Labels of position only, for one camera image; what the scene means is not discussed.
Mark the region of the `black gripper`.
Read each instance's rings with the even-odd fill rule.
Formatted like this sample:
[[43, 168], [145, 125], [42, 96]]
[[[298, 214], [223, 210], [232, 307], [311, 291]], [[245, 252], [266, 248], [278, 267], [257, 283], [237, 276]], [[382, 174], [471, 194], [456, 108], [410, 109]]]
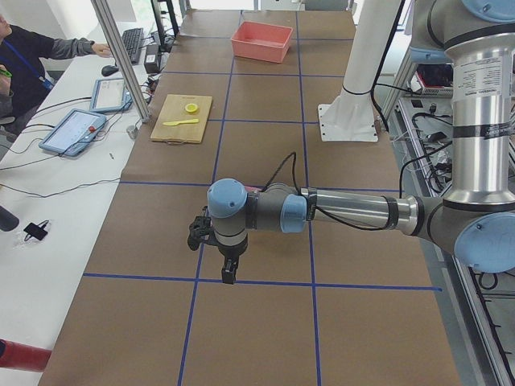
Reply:
[[222, 282], [224, 284], [233, 285], [237, 276], [238, 259], [246, 251], [248, 247], [248, 239], [245, 238], [243, 241], [235, 245], [226, 245], [217, 240], [216, 246], [225, 258], [224, 265], [221, 268]]

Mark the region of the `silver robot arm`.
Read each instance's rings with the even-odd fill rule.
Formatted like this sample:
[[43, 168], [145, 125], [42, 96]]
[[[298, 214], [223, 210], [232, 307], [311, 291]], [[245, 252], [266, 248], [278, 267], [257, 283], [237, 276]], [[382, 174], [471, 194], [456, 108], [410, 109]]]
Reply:
[[441, 198], [396, 198], [301, 189], [269, 181], [262, 189], [222, 179], [208, 190], [208, 217], [188, 244], [216, 246], [222, 280], [234, 283], [251, 229], [301, 232], [313, 219], [366, 231], [397, 229], [431, 241], [484, 273], [514, 266], [514, 195], [508, 187], [514, 4], [418, 1], [413, 57], [436, 50], [453, 63], [452, 185]]

